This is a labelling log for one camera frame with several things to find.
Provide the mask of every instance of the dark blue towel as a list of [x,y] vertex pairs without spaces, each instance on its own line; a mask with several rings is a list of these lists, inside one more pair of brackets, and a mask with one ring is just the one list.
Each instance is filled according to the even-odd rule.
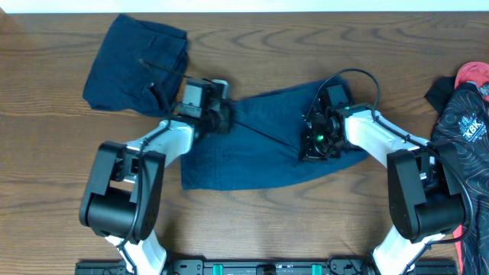
[[[335,79],[329,86],[345,84]],[[365,159],[351,151],[338,160],[299,161],[303,119],[322,81],[234,104],[230,134],[211,134],[181,157],[184,189],[263,189],[289,186],[348,168]]]
[[164,101],[171,105],[187,67],[187,49],[185,31],[119,15],[93,62],[83,98],[97,110],[129,108],[163,117],[169,111]]

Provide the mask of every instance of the black cable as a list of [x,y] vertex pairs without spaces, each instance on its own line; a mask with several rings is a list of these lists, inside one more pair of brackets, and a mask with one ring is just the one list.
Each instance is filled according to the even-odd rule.
[[318,95],[321,92],[322,87],[324,87],[324,85],[326,85],[326,83],[329,82],[331,79],[334,79],[335,77],[341,75],[342,73],[347,73],[347,72],[363,73],[364,75],[367,75],[368,77],[370,77],[374,81],[375,86],[377,87],[377,98],[375,99],[375,102],[374,102],[374,108],[377,108],[377,105],[379,104],[379,101],[381,100],[381,86],[379,85],[379,82],[375,79],[375,77],[371,73],[369,73],[365,70],[357,69],[357,68],[349,68],[349,69],[343,69],[343,70],[333,74],[332,76],[330,76],[327,80],[325,80],[321,84],[321,86],[318,88],[318,91],[316,92],[316,95],[314,96],[313,103],[309,107],[309,111],[307,112],[306,118],[308,118],[309,115],[311,114],[311,111],[313,110],[314,103],[316,102]]
[[416,254],[416,256],[414,256],[414,258],[406,265],[406,267],[404,267],[401,275],[406,275],[411,266],[415,264],[428,249],[431,250],[431,245],[428,245],[428,243],[426,243],[423,248],[418,252],[418,254]]
[[143,154],[144,154],[144,148],[146,147],[146,144],[147,142],[145,142],[146,139],[144,139],[143,141],[143,144],[141,145],[141,148],[139,150],[139,154],[138,154],[138,162],[139,162],[139,169],[138,169],[138,178],[137,178],[137,181],[138,181],[138,196],[136,198],[136,209],[135,209],[135,212],[134,212],[134,217],[132,218],[132,223],[131,223],[131,227],[129,228],[129,232],[125,235],[124,239],[116,246],[117,249],[120,250],[120,252],[122,252],[122,254],[124,255],[125,259],[129,262],[129,264],[132,266],[132,272],[135,274],[135,275],[138,275],[138,268],[136,267],[136,264],[134,263],[134,261],[131,259],[131,257],[129,257],[129,253],[126,251],[125,249],[125,244],[128,243],[129,241],[129,238],[132,237],[132,235],[134,234],[134,229],[136,227],[136,223],[138,222],[138,218],[139,218],[139,212],[141,211],[141,198],[142,198],[142,193],[143,193],[143,175],[142,175],[142,170],[143,170]]

